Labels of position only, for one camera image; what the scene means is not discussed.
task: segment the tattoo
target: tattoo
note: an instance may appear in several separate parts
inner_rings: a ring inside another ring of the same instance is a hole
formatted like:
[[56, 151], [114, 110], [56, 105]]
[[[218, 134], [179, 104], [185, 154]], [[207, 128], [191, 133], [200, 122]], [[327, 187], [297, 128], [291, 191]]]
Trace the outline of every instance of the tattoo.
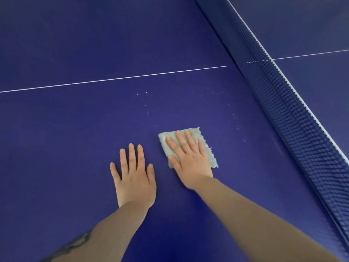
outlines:
[[40, 260], [39, 262], [51, 262], [53, 259], [55, 259], [59, 256], [69, 254], [70, 251], [72, 251], [73, 249], [79, 248], [80, 246], [87, 243], [91, 238], [91, 232], [92, 232], [92, 230], [89, 230], [87, 233], [84, 233], [83, 235], [75, 238], [73, 241], [62, 246], [60, 249], [58, 249], [52, 255]]

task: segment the person's left hand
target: person's left hand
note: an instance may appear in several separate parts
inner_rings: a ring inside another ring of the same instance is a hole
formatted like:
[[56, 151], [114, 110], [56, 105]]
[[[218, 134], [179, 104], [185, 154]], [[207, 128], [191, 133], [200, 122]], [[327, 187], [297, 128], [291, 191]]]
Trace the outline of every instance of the person's left hand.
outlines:
[[137, 151], [138, 163], [136, 162], [134, 146], [129, 144], [128, 166], [126, 151], [125, 149], [120, 150], [122, 179], [114, 163], [110, 163], [110, 171], [114, 178], [119, 207], [127, 202], [135, 202], [149, 209], [154, 204], [156, 197], [154, 167], [149, 164], [146, 172], [143, 147], [138, 145]]

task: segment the cloth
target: cloth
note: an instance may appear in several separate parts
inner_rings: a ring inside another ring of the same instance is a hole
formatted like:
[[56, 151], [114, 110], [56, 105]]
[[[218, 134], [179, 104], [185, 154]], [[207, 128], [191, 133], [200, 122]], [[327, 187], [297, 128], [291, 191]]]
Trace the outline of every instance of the cloth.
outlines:
[[[207, 158], [210, 162], [210, 165], [212, 168], [217, 168], [218, 167], [218, 164], [217, 164], [217, 160], [216, 158], [213, 156], [212, 154], [212, 151], [211, 151], [211, 148], [208, 147], [205, 139], [203, 138], [203, 136], [201, 135], [201, 131], [200, 131], [200, 128], [197, 127], [197, 128], [188, 128], [186, 130], [181, 130], [181, 134], [183, 135], [184, 139], [188, 142], [186, 136], [185, 136], [185, 132], [189, 131], [190, 134], [192, 135], [196, 145], [198, 145], [198, 140], [200, 139], [203, 143], [203, 146], [204, 146], [204, 149], [205, 149], [205, 152], [207, 154]], [[177, 137], [176, 137], [176, 131], [168, 131], [168, 132], [163, 132], [163, 133], [160, 133], [159, 134], [159, 139], [160, 139], [160, 142], [161, 142], [161, 146], [165, 152], [165, 155], [167, 157], [169, 157], [170, 155], [173, 155], [175, 156], [178, 160], [178, 156], [177, 154], [175, 154], [174, 151], [172, 151], [172, 149], [167, 145], [166, 143], [166, 138], [167, 137], [171, 137], [172, 140], [175, 142], [175, 144], [177, 144], [179, 147], [181, 147]], [[169, 167], [170, 168], [173, 168], [172, 164], [169, 162]]]

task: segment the white line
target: white line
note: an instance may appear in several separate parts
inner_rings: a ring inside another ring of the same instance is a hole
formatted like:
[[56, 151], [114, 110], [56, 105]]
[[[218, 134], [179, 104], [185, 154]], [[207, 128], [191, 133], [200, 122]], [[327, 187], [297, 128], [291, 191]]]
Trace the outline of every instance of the white line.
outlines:
[[[273, 59], [273, 60], [274, 61], [275, 60], [283, 60], [283, 59], [306, 57], [306, 56], [321, 55], [321, 54], [329, 54], [329, 53], [344, 52], [344, 51], [349, 51], [349, 49], [343, 49], [341, 51], [329, 51], [329, 52], [314, 53], [314, 54], [307, 54], [307, 55], [299, 55], [299, 56], [292, 56], [292, 57], [276, 58], [276, 59]], [[262, 61], [249, 61], [249, 62], [246, 62], [246, 63], [254, 63], [254, 62], [262, 62]]]
[[32, 89], [41, 89], [41, 88], [49, 88], [49, 87], [58, 87], [58, 86], [71, 86], [71, 85], [74, 85], [74, 84], [105, 82], [105, 81], [112, 81], [112, 80], [121, 80], [121, 79], [129, 79], [129, 78], [137, 78], [137, 77], [145, 77], [145, 76], [161, 75], [161, 74], [170, 74], [170, 73], [183, 73], [183, 72], [191, 72], [191, 71], [199, 71], [199, 70], [207, 70], [207, 69], [215, 69], [215, 68], [223, 68], [223, 67], [228, 67], [228, 65], [217, 66], [217, 67], [209, 67], [209, 68], [201, 68], [201, 69], [184, 70], [184, 71], [167, 72], [167, 73], [154, 73], [154, 74], [145, 74], [145, 75], [137, 75], [137, 76], [129, 76], [129, 77], [120, 77], [120, 78], [88, 81], [88, 82], [57, 84], [55, 86], [41, 86], [41, 87], [33, 87], [33, 88], [24, 88], [24, 89], [0, 91], [0, 93], [8, 93], [8, 92], [16, 92], [16, 91], [24, 91], [24, 90], [32, 90]]
[[320, 121], [317, 119], [317, 117], [315, 117], [315, 115], [313, 114], [313, 112], [310, 110], [310, 108], [307, 106], [307, 104], [304, 102], [304, 100], [300, 97], [300, 95], [297, 93], [297, 91], [294, 89], [294, 87], [291, 85], [290, 81], [286, 78], [286, 76], [282, 73], [282, 71], [280, 70], [280, 68], [276, 65], [276, 63], [273, 61], [272, 57], [270, 57], [270, 55], [268, 54], [268, 52], [265, 50], [265, 48], [262, 46], [262, 44], [259, 42], [259, 40], [257, 39], [257, 37], [253, 34], [253, 32], [251, 31], [251, 29], [247, 26], [247, 24], [245, 23], [245, 21], [242, 19], [242, 17], [239, 15], [239, 13], [236, 11], [236, 9], [234, 8], [234, 6], [231, 4], [231, 2], [229, 0], [227, 0], [228, 3], [230, 4], [230, 6], [234, 9], [235, 13], [238, 15], [238, 17], [240, 18], [240, 20], [243, 22], [243, 24], [246, 26], [246, 28], [248, 29], [248, 31], [251, 33], [251, 35], [254, 37], [254, 39], [257, 41], [257, 43], [259, 44], [259, 46], [262, 48], [262, 50], [264, 51], [264, 53], [266, 54], [266, 56], [268, 57], [268, 60], [272, 62], [272, 64], [275, 66], [275, 68], [278, 70], [278, 72], [282, 75], [282, 77], [285, 79], [286, 83], [288, 84], [288, 86], [292, 89], [293, 93], [298, 97], [298, 99], [301, 101], [301, 103], [304, 105], [304, 107], [307, 109], [307, 111], [309, 112], [309, 114], [313, 117], [313, 119], [316, 121], [316, 123], [319, 125], [319, 127], [321, 128], [321, 130], [325, 133], [326, 137], [330, 140], [330, 142], [332, 143], [332, 145], [336, 148], [336, 150], [338, 151], [338, 153], [343, 157], [344, 161], [349, 165], [349, 160], [346, 157], [346, 155], [342, 152], [342, 150], [339, 148], [339, 146], [336, 144], [336, 142], [332, 139], [332, 137], [329, 135], [329, 133], [325, 130], [324, 126], [322, 126], [322, 124], [320, 123]]

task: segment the hand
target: hand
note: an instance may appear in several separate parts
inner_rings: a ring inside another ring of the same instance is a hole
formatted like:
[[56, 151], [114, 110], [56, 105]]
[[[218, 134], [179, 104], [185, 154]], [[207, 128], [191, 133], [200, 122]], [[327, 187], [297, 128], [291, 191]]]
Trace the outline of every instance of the hand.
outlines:
[[119, 207], [127, 202], [135, 202], [148, 210], [154, 204], [156, 196], [154, 168], [149, 164], [146, 173], [143, 147], [138, 145], [137, 150], [138, 164], [134, 146], [129, 144], [129, 166], [125, 149], [120, 150], [122, 179], [114, 163], [110, 163], [110, 171], [114, 178]]
[[181, 132], [177, 131], [176, 136], [183, 150], [169, 137], [166, 138], [166, 142], [177, 154], [180, 162], [172, 155], [169, 156], [169, 161], [172, 163], [182, 183], [189, 189], [195, 189], [195, 186], [199, 184], [202, 178], [213, 178], [210, 162], [207, 159], [201, 140], [198, 141], [197, 147], [190, 132], [185, 133], [189, 145]]

